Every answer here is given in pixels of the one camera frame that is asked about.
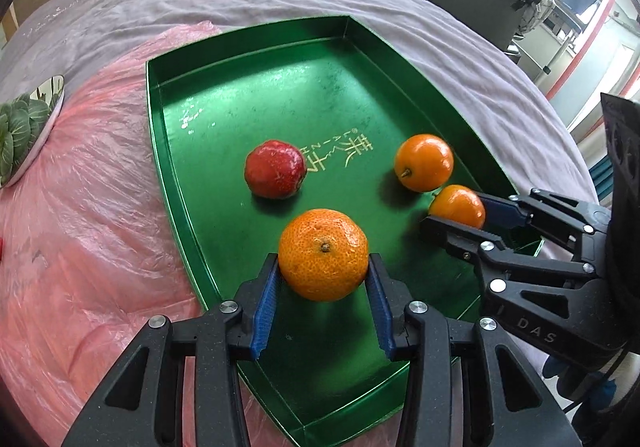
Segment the pink plastic sheet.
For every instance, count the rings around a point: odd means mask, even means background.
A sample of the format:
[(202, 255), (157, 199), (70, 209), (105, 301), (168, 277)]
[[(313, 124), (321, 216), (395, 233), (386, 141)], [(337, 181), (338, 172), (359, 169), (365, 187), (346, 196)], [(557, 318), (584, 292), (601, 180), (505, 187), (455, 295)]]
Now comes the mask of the pink plastic sheet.
[(175, 26), (71, 88), (38, 158), (1, 193), (2, 404), (41, 444), (62, 443), (149, 318), (201, 310), (160, 194), (144, 65), (216, 33)]

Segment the white metal plate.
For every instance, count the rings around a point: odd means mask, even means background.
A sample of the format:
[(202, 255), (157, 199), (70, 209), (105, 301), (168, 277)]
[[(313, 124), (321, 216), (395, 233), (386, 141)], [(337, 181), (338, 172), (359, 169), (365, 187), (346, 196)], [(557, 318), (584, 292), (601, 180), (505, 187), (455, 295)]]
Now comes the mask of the white metal plate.
[(26, 173), (51, 133), (65, 98), (65, 78), (53, 75), (30, 94), (1, 103), (1, 187)]

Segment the purple bed duvet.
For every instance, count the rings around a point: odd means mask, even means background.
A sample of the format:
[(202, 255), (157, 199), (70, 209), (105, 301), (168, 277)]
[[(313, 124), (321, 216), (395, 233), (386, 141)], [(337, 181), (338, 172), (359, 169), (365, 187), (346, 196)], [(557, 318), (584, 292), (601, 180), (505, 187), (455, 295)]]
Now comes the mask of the purple bed duvet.
[(233, 30), (322, 14), (348, 14), (394, 46), (463, 115), (518, 190), (597, 198), (577, 144), (542, 92), (494, 45), (425, 0), (50, 0), (3, 51), (1, 96), (55, 74), (78, 87), (176, 25)]

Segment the green leafy cabbage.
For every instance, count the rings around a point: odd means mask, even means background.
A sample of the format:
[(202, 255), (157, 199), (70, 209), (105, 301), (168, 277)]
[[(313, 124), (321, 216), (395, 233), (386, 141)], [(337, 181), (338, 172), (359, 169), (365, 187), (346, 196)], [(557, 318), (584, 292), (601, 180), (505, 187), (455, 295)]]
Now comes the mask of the green leafy cabbage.
[(1, 105), (1, 186), (5, 186), (35, 146), (60, 95), (23, 94)]

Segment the desk with clutter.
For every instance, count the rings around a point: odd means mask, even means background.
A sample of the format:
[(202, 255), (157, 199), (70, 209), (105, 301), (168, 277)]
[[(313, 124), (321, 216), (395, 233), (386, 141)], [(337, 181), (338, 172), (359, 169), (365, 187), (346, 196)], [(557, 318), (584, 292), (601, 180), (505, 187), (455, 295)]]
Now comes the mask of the desk with clutter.
[(532, 77), (540, 81), (551, 73), (552, 66), (558, 62), (566, 48), (574, 43), (575, 38), (585, 31), (586, 26), (578, 19), (578, 12), (570, 8), (565, 0), (518, 0), (514, 8), (521, 11), (522, 17), (512, 42), (505, 51), (511, 46), (515, 47), (519, 40), (547, 21), (555, 21), (555, 26), (565, 33), (563, 43), (545, 66), (541, 66), (537, 61), (532, 62), (532, 67), (536, 70)]

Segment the small orange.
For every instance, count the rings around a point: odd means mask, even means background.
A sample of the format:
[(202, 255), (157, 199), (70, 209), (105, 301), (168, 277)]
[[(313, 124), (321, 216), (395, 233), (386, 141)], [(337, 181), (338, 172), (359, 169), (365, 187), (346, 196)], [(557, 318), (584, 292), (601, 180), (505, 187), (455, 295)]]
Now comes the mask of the small orange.
[(401, 185), (418, 192), (430, 192), (450, 178), (454, 170), (454, 154), (450, 147), (431, 134), (411, 136), (398, 148), (394, 172)]
[(442, 188), (428, 208), (428, 215), (476, 229), (482, 229), (486, 220), (486, 210), (480, 197), (461, 185)]

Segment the green rectangular tray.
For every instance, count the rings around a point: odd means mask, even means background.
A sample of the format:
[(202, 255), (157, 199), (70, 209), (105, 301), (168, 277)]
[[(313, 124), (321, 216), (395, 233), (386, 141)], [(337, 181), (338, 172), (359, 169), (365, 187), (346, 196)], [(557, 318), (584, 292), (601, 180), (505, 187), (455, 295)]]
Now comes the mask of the green rectangular tray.
[[(432, 196), (405, 188), (393, 162), (416, 134), (454, 152), (455, 184), (505, 198), (511, 178), (460, 113), (409, 61), (347, 16), (225, 32), (150, 59), (150, 133), (160, 188), (201, 304), (232, 297), (277, 250), (282, 230), (313, 208), (350, 217), (390, 274), (450, 318), (478, 314), (469, 264), (420, 229)], [(247, 155), (267, 140), (303, 153), (288, 199), (254, 196)], [(314, 303), (278, 295), (269, 342), (241, 375), (297, 446), (337, 446), (394, 415), (408, 368), (378, 346), (367, 293)]]

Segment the rough orange mandarin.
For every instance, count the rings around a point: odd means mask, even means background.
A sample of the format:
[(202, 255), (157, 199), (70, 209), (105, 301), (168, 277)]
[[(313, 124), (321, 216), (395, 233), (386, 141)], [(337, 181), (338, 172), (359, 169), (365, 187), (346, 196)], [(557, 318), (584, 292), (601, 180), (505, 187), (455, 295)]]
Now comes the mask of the rough orange mandarin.
[(286, 225), (279, 239), (278, 263), (282, 277), (300, 297), (339, 301), (366, 277), (368, 238), (347, 215), (315, 208)]

